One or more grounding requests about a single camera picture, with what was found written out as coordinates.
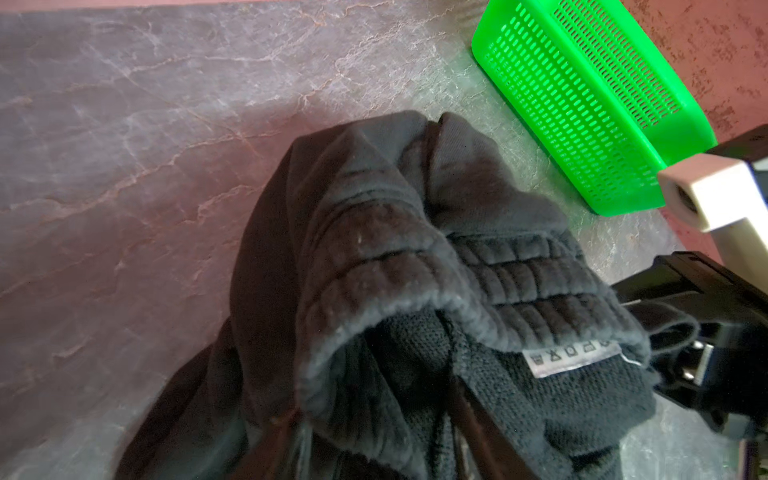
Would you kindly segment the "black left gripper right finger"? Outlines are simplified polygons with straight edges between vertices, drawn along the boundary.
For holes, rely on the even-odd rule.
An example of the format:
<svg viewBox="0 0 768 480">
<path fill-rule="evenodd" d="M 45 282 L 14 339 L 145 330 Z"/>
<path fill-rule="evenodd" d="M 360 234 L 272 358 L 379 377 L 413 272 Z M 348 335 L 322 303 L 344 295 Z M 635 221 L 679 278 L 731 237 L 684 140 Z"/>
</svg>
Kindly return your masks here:
<svg viewBox="0 0 768 480">
<path fill-rule="evenodd" d="M 465 383 L 450 381 L 447 410 L 454 425 L 461 479 L 536 479 Z"/>
</svg>

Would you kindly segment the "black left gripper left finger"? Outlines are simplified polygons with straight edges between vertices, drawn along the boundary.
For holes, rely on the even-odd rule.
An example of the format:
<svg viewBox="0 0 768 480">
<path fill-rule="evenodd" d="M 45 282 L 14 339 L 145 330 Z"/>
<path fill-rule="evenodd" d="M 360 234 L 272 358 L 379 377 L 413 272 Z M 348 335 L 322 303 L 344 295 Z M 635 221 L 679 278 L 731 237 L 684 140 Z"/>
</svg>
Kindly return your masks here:
<svg viewBox="0 0 768 480">
<path fill-rule="evenodd" d="M 300 413 L 295 408 L 271 419 L 261 439 L 241 459 L 230 479 L 276 479 L 299 419 Z"/>
</svg>

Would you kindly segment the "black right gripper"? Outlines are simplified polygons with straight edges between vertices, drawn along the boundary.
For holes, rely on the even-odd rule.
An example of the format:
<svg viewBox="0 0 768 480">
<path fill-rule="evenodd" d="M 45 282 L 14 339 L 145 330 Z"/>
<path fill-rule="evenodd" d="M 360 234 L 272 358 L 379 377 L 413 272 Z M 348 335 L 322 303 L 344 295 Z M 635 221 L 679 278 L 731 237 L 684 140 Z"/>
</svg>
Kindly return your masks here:
<svg viewBox="0 0 768 480">
<path fill-rule="evenodd" d="M 767 435 L 767 296 L 694 251 L 658 256 L 613 286 L 640 319 L 655 391 L 729 438 Z"/>
</svg>

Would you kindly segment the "black shorts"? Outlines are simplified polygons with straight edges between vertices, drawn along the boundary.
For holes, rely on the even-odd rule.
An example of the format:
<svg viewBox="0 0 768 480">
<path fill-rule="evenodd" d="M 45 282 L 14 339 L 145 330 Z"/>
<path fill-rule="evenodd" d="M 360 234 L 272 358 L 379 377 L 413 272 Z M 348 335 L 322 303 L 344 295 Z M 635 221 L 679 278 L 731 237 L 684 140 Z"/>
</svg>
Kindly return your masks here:
<svg viewBox="0 0 768 480">
<path fill-rule="evenodd" d="M 660 378 L 567 218 L 464 118 L 297 138 L 240 244 L 230 314 L 169 381 L 119 479 L 230 479 L 300 413 L 277 478 L 461 479 L 461 379 L 536 479 L 618 479 Z"/>
</svg>

